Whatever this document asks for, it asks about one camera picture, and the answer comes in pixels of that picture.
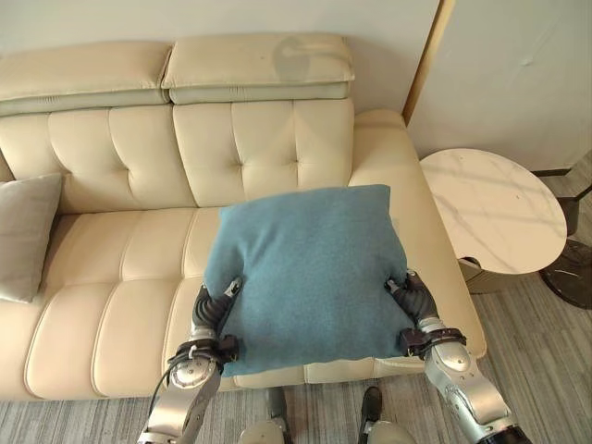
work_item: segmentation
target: blue pillow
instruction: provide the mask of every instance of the blue pillow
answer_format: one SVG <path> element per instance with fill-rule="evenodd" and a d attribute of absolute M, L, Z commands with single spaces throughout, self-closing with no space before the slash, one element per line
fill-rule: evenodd
<path fill-rule="evenodd" d="M 384 288 L 407 268 L 389 195 L 330 188 L 220 210 L 205 284 L 215 297 L 244 280 L 222 330 L 241 339 L 240 359 L 224 376 L 402 355 L 398 333 L 413 323 Z"/>

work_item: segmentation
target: round side table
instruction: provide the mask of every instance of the round side table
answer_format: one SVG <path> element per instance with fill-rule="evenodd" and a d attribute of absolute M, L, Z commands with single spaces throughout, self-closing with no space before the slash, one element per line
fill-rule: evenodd
<path fill-rule="evenodd" d="M 421 166 L 469 291 L 499 290 L 560 255 L 567 237 L 563 212 L 527 169 L 465 148 L 436 152 Z"/>

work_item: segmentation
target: sofa armrest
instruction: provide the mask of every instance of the sofa armrest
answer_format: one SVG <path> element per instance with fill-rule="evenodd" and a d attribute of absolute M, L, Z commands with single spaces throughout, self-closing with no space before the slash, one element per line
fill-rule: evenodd
<path fill-rule="evenodd" d="M 434 295 L 442 320 L 459 328 L 476 357 L 486 342 L 444 224 L 401 116 L 373 110 L 355 118 L 350 186 L 390 186 L 390 216 L 407 254 Z"/>

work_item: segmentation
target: gray pillow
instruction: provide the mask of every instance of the gray pillow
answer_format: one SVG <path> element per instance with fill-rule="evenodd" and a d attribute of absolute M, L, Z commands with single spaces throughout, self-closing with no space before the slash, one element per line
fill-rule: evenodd
<path fill-rule="evenodd" d="M 62 176 L 0 182 L 0 299 L 37 294 Z"/>
<path fill-rule="evenodd" d="M 401 356 L 413 323 L 385 290 L 407 261 L 385 185 L 297 192 L 220 210 L 207 262 L 213 297 L 244 286 L 223 334 L 241 339 L 225 376 L 336 359 Z"/>

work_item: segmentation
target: black stand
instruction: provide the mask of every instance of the black stand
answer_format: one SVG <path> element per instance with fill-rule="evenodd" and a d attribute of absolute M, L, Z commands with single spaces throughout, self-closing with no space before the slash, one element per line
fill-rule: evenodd
<path fill-rule="evenodd" d="M 568 236 L 577 230 L 580 201 L 590 191 L 592 185 L 575 197 L 558 199 L 565 214 Z M 592 248 L 588 245 L 568 239 L 557 260 L 539 273 L 547 286 L 564 301 L 592 310 Z"/>

